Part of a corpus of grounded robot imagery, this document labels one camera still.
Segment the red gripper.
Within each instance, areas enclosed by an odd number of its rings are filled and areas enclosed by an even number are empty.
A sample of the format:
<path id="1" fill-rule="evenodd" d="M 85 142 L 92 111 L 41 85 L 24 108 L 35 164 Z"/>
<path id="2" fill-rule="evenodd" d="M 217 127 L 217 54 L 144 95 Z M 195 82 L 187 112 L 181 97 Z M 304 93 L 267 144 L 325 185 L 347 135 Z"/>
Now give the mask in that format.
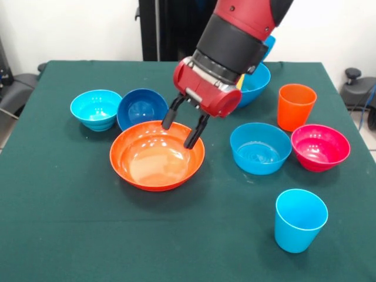
<path id="1" fill-rule="evenodd" d="M 180 93 L 187 96 L 200 109 L 202 114 L 195 129 L 192 129 L 184 141 L 186 149 L 193 149 L 200 135 L 204 131 L 208 119 L 212 117 L 225 118 L 241 101 L 241 92 L 234 85 L 228 85 L 211 77 L 208 73 L 196 66 L 190 57 L 180 61 L 174 70 L 173 83 Z M 162 128 L 169 130 L 174 122 L 179 106 L 184 98 L 176 98 L 162 121 Z"/>

